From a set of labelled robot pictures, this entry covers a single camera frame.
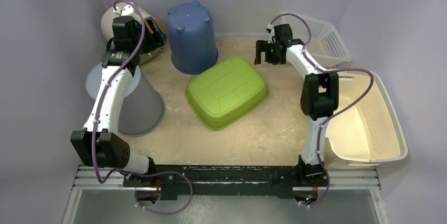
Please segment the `white laundry basket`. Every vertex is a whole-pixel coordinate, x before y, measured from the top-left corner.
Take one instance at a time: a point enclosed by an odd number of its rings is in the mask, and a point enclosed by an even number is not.
[[[314,59],[324,67],[332,67],[341,62],[350,62],[352,57],[334,25],[327,21],[301,16],[310,27],[312,39],[307,45],[307,50]],[[289,24],[294,38],[303,42],[308,40],[309,34],[306,26],[297,18],[284,16],[282,24]]]
[[[390,97],[378,75],[370,92],[355,106],[333,118],[327,127],[324,162],[333,169],[361,168],[400,160],[408,148]],[[365,73],[339,73],[338,110],[367,88]]]

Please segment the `metal frame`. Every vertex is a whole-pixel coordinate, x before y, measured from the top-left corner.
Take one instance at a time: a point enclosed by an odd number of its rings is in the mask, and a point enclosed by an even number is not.
[[[105,176],[110,169],[100,168],[100,174]],[[380,193],[380,183],[375,167],[365,167],[353,170],[329,169],[331,190],[370,190],[374,208],[380,224],[389,224],[385,205]],[[104,183],[98,183],[92,167],[79,166],[73,183],[69,203],[65,211],[63,224],[74,223],[77,207],[83,190],[135,190],[134,187],[123,187],[124,176],[118,172],[113,173]],[[145,187],[138,190],[156,191],[155,187]],[[293,187],[294,191],[308,191],[311,187]]]

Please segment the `gray trash can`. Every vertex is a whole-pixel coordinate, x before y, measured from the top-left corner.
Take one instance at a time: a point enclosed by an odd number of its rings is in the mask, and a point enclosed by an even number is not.
[[[102,66],[96,65],[90,71],[85,88],[93,99],[96,99],[101,85]],[[154,90],[140,67],[137,66],[134,77],[121,108],[118,120],[118,131],[130,136],[145,135],[157,127],[164,115],[163,98]]]

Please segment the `cable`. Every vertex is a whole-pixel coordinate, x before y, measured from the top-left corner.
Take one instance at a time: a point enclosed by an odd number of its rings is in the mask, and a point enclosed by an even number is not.
[[[309,25],[306,23],[306,21],[305,21],[303,18],[301,18],[300,16],[298,16],[298,15],[296,15],[296,14],[293,14],[293,13],[283,13],[283,14],[281,14],[281,15],[278,15],[277,17],[275,17],[275,18],[270,22],[270,25],[272,25],[273,22],[274,22],[275,20],[277,20],[278,18],[283,17],[283,16],[292,16],[292,17],[295,17],[295,18],[299,19],[299,20],[306,26],[306,28],[307,28],[307,32],[308,32],[308,34],[309,34],[309,39],[308,39],[307,42],[305,42],[304,45],[303,45],[302,55],[303,55],[304,58],[307,60],[307,62],[308,62],[310,65],[312,65],[316,70],[318,70],[318,71],[320,71],[320,72],[322,72],[322,73],[337,73],[337,72],[348,72],[348,71],[363,72],[363,73],[368,74],[368,75],[370,76],[370,79],[371,79],[371,80],[370,80],[370,84],[368,85],[368,88],[366,88],[366,90],[362,93],[362,95],[360,95],[354,102],[352,102],[352,103],[351,103],[350,105],[348,105],[347,107],[341,109],[340,111],[336,112],[336,113],[333,114],[332,116],[328,117],[326,120],[324,120],[324,121],[322,122],[321,126],[318,128],[318,134],[317,134],[317,158],[318,158],[318,161],[320,162],[321,167],[323,168],[324,173],[326,174],[326,177],[327,177],[327,186],[326,186],[326,189],[325,189],[323,195],[322,195],[321,197],[319,197],[317,201],[315,201],[314,203],[312,203],[312,204],[310,204],[310,205],[307,205],[307,207],[314,207],[314,206],[318,205],[318,204],[319,204],[319,203],[326,197],[326,195],[327,195],[327,193],[328,193],[328,191],[329,191],[329,186],[331,185],[330,178],[329,178],[329,172],[327,171],[326,167],[324,167],[324,162],[321,160],[321,156],[320,156],[320,154],[319,154],[320,151],[321,151],[321,149],[320,149],[320,137],[321,137],[321,132],[322,132],[322,130],[323,130],[323,127],[324,127],[324,126],[325,126],[331,119],[337,117],[338,115],[342,114],[343,112],[345,112],[345,111],[348,110],[349,108],[355,106],[355,104],[357,104],[363,97],[365,97],[365,96],[368,94],[368,92],[371,90],[371,88],[372,88],[373,85],[374,85],[374,75],[373,75],[373,73],[371,73],[371,71],[369,71],[369,70],[359,69],[359,68],[347,68],[347,69],[325,70],[325,69],[322,69],[322,68],[318,67],[318,66],[317,66],[317,65],[316,65],[316,64],[315,64],[315,63],[314,63],[314,62],[307,56],[307,54],[306,54],[306,47],[307,47],[307,45],[310,43],[310,40],[311,40],[311,38],[312,38],[312,34],[311,34],[311,32],[310,32],[310,27],[309,27]]]
[[[116,10],[116,4],[117,3],[120,3],[120,2],[123,2],[123,3],[126,3],[126,4],[128,4],[128,5],[130,5],[130,6],[132,6],[133,7],[133,9],[135,10],[135,12],[138,14],[138,16],[140,17],[140,20],[141,20],[141,25],[142,25],[142,28],[141,28],[141,36],[140,36],[140,40],[138,41],[138,44],[137,44],[137,46],[135,47],[135,49],[133,50],[133,52],[131,53],[131,55],[129,56],[129,58],[127,58],[127,60],[125,60],[122,64],[121,64],[121,66],[110,76],[110,78],[107,80],[107,84],[104,86],[104,89],[103,89],[103,91],[102,91],[102,93],[101,93],[101,96],[100,96],[100,98],[99,98],[99,100],[98,100],[98,106],[96,107],[96,111],[95,111],[95,116],[94,116],[94,122],[93,122],[93,130],[92,130],[92,161],[93,161],[93,168],[94,168],[94,170],[95,170],[95,174],[96,174],[96,178],[98,179],[98,182],[99,183],[105,183],[106,181],[107,181],[107,179],[109,178],[109,176],[114,172],[114,171],[116,171],[116,169],[112,169],[111,171],[109,171],[109,173],[104,177],[104,179],[102,179],[101,178],[101,175],[100,175],[100,173],[99,173],[99,168],[98,168],[98,162],[97,162],[97,160],[96,160],[96,133],[97,133],[97,130],[98,130],[98,121],[99,121],[99,114],[100,114],[100,112],[101,112],[101,107],[102,107],[102,104],[104,103],[104,99],[105,99],[105,95],[107,94],[107,90],[109,89],[109,87],[111,86],[111,83],[113,82],[113,79],[121,72],[121,70],[123,70],[124,69],[124,67],[133,59],[133,57],[137,54],[137,52],[138,52],[138,50],[140,49],[140,47],[141,47],[141,44],[143,43],[143,39],[144,39],[144,34],[145,34],[145,28],[144,28],[144,18],[143,18],[143,16],[141,15],[141,12],[138,10],[138,8],[133,4],[133,3],[131,3],[130,1],[127,1],[127,0],[116,0],[114,3],[113,3],[113,8]],[[128,174],[130,174],[130,172],[127,172],[127,171],[124,171],[124,170],[119,170],[121,173],[128,173]],[[150,211],[150,212],[154,212],[154,213],[157,213],[157,214],[160,214],[160,215],[173,215],[173,214],[175,214],[175,213],[178,213],[178,212],[180,212],[180,211],[183,211],[183,210],[185,210],[185,208],[186,207],[188,207],[188,205],[191,203],[191,201],[192,201],[192,184],[191,184],[191,182],[189,181],[189,179],[187,178],[187,177],[185,177],[183,174],[180,174],[180,173],[178,173],[178,172],[175,172],[175,171],[165,171],[165,172],[160,172],[160,173],[155,173],[155,174],[150,174],[150,175],[147,175],[147,174],[136,174],[136,173],[132,173],[132,175],[134,175],[134,176],[137,176],[137,177],[142,177],[142,178],[150,178],[150,177],[157,177],[157,176],[162,176],[162,175],[165,175],[165,174],[176,174],[176,175],[179,175],[179,176],[181,176],[182,178],[184,178],[185,180],[186,180],[186,182],[188,183],[188,185],[189,185],[189,189],[190,189],[190,197],[189,197],[189,200],[188,200],[188,202],[186,203],[186,205],[185,206],[183,206],[182,208],[180,208],[179,210],[177,210],[177,211],[174,211],[174,212],[161,212],[161,211],[155,211],[155,210],[151,210],[151,209],[149,209],[149,208],[146,208],[146,207],[142,207],[142,206],[140,206],[142,209],[144,209],[144,210],[147,210],[147,211]]]

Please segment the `upside-down green container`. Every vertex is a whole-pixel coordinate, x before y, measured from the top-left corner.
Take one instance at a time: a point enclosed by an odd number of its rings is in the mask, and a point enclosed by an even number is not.
[[[209,129],[242,118],[267,97],[261,75],[241,57],[229,58],[194,78],[186,90],[191,109]]]

